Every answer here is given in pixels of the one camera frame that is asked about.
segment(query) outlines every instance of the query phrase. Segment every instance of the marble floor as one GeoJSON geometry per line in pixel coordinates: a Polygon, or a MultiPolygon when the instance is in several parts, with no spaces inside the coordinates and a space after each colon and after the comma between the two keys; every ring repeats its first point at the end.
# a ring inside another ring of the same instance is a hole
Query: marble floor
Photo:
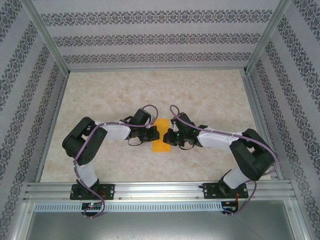
{"type": "MultiPolygon", "coordinates": [[[[41,182],[75,182],[62,141],[83,117],[118,121],[146,104],[158,107],[159,118],[171,119],[175,104],[196,125],[229,132],[256,128],[238,70],[71,73],[41,182]]],[[[152,143],[129,146],[125,140],[105,141],[94,159],[101,182],[213,181],[235,166],[233,155],[220,149],[153,152],[152,143]]]]}

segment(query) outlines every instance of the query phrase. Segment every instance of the aluminum frame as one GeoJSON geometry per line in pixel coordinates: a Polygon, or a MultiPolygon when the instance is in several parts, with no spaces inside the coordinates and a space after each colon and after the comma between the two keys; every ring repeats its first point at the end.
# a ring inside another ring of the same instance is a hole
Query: aluminum frame
{"type": "MultiPolygon", "coordinates": [[[[204,199],[204,192],[199,188],[203,183],[216,181],[185,181],[185,182],[104,182],[115,184],[115,203],[209,203],[214,201],[232,201],[234,199],[204,199]]],[[[35,182],[29,183],[23,198],[18,220],[11,240],[26,239],[33,211],[37,203],[83,203],[89,200],[70,200],[73,182],[35,182]]],[[[247,183],[250,195],[254,184],[247,183]]],[[[284,201],[286,212],[295,239],[309,240],[306,224],[302,217],[296,194],[290,180],[260,180],[252,201],[284,201]]]]}

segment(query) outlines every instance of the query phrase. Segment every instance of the orange block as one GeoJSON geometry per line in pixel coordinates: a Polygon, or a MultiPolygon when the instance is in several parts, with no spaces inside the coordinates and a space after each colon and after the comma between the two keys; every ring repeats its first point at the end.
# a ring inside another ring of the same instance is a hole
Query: orange block
{"type": "Polygon", "coordinates": [[[166,118],[159,118],[153,124],[159,132],[160,139],[152,142],[152,151],[154,153],[171,152],[171,145],[163,142],[164,135],[170,128],[170,120],[166,118]]]}

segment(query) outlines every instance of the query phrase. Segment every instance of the perforated metal strip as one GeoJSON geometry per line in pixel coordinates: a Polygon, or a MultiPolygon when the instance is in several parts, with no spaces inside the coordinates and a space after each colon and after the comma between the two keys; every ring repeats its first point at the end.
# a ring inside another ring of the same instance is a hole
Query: perforated metal strip
{"type": "MultiPolygon", "coordinates": [[[[81,212],[81,202],[38,202],[35,213],[72,213],[81,212]]],[[[105,212],[203,212],[221,211],[220,201],[205,202],[106,202],[105,212]]]]}

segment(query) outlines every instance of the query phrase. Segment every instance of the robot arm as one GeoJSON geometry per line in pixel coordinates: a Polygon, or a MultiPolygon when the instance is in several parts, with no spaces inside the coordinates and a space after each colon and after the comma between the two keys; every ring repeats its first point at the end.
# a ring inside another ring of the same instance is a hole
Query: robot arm
{"type": "MultiPolygon", "coordinates": [[[[93,158],[96,156],[103,141],[123,139],[130,140],[132,138],[139,138],[141,143],[151,142],[159,139],[159,132],[156,126],[135,127],[145,125],[152,116],[145,110],[139,109],[134,116],[129,116],[119,122],[113,122],[99,127],[92,135],[87,143],[85,149],[76,161],[76,171],[79,178],[84,185],[91,188],[94,192],[98,192],[99,179],[94,171],[93,158]]],[[[93,129],[99,125],[100,122],[95,122],[89,117],[84,117],[75,128],[63,140],[62,147],[65,149],[69,157],[75,159],[78,152],[85,143],[83,136],[89,136],[93,129]]],[[[77,184],[82,189],[82,195],[92,197],[85,187],[77,180],[77,184]]]]}
{"type": "MultiPolygon", "coordinates": [[[[179,113],[177,117],[195,126],[184,112],[179,113]]],[[[218,191],[226,197],[231,190],[236,189],[241,184],[247,181],[259,180],[275,162],[273,156],[265,148],[254,142],[235,137],[244,136],[268,146],[253,129],[233,133],[219,131],[222,134],[226,134],[222,135],[214,133],[212,128],[205,125],[198,127],[203,129],[200,131],[199,129],[184,124],[175,117],[171,120],[171,123],[173,124],[173,129],[168,129],[168,132],[163,137],[163,142],[167,144],[183,147],[185,143],[189,143],[197,147],[213,147],[231,151],[238,166],[228,171],[218,181],[214,189],[214,191],[218,191]]]]}

